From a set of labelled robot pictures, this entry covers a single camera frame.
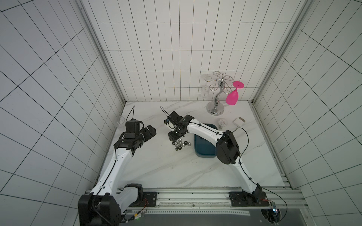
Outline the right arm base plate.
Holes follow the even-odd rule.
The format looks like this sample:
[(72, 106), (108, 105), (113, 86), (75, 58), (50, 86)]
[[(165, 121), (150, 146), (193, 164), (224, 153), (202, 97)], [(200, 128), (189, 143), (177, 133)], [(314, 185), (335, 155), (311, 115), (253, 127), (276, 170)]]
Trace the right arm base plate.
[(258, 200), (250, 194), (242, 192), (229, 192), (232, 207), (269, 207), (266, 193), (262, 192)]

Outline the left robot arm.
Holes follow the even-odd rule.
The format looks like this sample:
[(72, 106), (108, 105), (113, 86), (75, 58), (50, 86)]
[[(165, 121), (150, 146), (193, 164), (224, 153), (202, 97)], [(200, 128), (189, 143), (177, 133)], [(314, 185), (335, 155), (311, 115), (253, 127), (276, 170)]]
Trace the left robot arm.
[(125, 131), (114, 144), (114, 153), (104, 174), (89, 194), (78, 201), (81, 226), (118, 226), (126, 222), (123, 212), (132, 204), (143, 202), (141, 184), (128, 184), (119, 189), (121, 176), (133, 158), (135, 151), (156, 135), (151, 125), (131, 119), (125, 123)]

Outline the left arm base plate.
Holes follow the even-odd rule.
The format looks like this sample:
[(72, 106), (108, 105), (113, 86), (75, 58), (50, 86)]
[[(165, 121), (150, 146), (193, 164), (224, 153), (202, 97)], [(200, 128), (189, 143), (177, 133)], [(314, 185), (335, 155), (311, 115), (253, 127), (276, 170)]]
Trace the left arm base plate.
[(130, 207), (156, 207), (157, 192), (143, 192), (142, 197), (132, 203)]

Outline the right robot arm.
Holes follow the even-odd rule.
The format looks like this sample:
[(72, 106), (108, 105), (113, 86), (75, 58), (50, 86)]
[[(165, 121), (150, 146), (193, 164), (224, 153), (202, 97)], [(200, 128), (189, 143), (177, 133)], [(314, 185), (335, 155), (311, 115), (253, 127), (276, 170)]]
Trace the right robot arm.
[(169, 125), (171, 131), (168, 133), (170, 141), (176, 142), (187, 133), (197, 135), (216, 147), (216, 156), (220, 162), (230, 165), (238, 175), (241, 183), (242, 193), (245, 199), (259, 202), (263, 189), (254, 182), (250, 173), (243, 164), (242, 152), (232, 131), (219, 131), (209, 127), (190, 115), (179, 116), (172, 112), (164, 124)]

